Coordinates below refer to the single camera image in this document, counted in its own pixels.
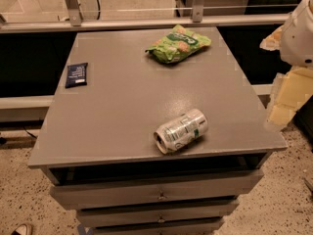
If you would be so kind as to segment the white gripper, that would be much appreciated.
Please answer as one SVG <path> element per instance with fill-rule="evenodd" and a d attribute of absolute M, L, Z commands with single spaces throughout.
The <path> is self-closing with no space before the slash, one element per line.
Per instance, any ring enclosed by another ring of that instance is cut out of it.
<path fill-rule="evenodd" d="M 293 66 L 274 78 L 267 106 L 264 127 L 279 132 L 313 96 L 313 0 L 302 0 L 259 47 L 280 50 L 281 59 Z"/>

